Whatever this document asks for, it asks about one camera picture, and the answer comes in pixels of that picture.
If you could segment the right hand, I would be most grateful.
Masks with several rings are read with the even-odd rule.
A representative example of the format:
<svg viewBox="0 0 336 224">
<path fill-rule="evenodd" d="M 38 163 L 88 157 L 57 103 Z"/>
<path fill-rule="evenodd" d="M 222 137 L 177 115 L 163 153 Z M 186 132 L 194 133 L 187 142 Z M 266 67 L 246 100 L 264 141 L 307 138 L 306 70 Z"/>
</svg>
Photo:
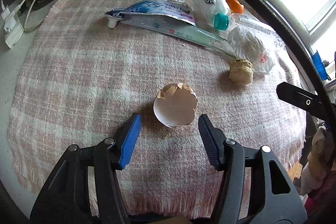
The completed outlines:
<svg viewBox="0 0 336 224">
<path fill-rule="evenodd" d="M 301 195 L 306 195 L 323 185 L 333 165 L 331 156 L 334 149 L 331 132 L 320 127 L 313 137 L 311 151 L 301 173 Z"/>
</svg>

